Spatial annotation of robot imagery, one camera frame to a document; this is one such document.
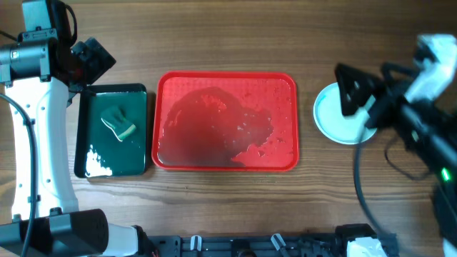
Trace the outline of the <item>teal plate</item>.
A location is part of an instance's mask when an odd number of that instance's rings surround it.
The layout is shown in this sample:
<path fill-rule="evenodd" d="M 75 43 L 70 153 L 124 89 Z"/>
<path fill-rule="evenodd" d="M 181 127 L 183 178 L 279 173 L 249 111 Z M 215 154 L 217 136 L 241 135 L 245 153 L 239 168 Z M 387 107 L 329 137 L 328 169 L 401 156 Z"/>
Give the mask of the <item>teal plate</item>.
<path fill-rule="evenodd" d="M 318 129 L 327 138 L 344 145 L 356 145 L 369 118 L 368 110 L 374 101 L 372 96 L 354 115 L 343 116 L 339 88 L 335 82 L 318 94 L 313 105 L 313 118 Z"/>

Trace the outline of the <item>green yellow sponge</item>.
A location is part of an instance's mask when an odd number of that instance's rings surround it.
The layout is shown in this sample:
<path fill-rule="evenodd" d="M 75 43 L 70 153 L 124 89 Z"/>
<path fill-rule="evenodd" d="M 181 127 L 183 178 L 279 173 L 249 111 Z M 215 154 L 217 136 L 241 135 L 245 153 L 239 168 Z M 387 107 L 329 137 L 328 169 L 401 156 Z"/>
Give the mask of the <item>green yellow sponge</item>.
<path fill-rule="evenodd" d="M 122 142 L 135 130 L 136 125 L 129 121 L 118 106 L 110 106 L 101 112 L 101 121 Z"/>

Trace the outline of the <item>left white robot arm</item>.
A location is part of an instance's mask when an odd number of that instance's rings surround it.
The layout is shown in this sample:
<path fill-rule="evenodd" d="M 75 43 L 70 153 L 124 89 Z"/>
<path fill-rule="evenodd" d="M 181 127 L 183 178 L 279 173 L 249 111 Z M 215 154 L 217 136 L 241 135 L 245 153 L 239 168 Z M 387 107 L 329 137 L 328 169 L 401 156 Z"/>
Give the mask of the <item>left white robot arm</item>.
<path fill-rule="evenodd" d="M 66 109 L 74 94 L 114 65 L 96 40 L 25 33 L 1 47 L 3 98 L 14 124 L 16 193 L 1 247 L 19 256 L 153 256 L 139 226 L 117 226 L 103 211 L 82 211 L 69 173 Z"/>

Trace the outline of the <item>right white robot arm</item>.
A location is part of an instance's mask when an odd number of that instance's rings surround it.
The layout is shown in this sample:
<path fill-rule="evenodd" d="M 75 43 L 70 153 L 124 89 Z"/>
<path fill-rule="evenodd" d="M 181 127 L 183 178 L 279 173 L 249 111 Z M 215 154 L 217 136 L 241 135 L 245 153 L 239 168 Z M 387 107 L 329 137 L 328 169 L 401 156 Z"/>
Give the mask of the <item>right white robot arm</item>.
<path fill-rule="evenodd" d="M 360 180 L 363 137 L 369 129 L 392 127 L 406 148 L 414 152 L 436 176 L 433 212 L 443 238 L 446 256 L 456 255 L 456 115 L 438 109 L 435 100 L 456 75 L 456 37 L 451 34 L 420 34 L 410 69 L 392 63 L 381 66 L 380 77 L 346 64 L 337 64 L 343 116 L 354 115 L 370 98 L 368 119 L 356 138 L 353 181 L 366 217 L 381 234 L 387 234 L 368 208 Z"/>

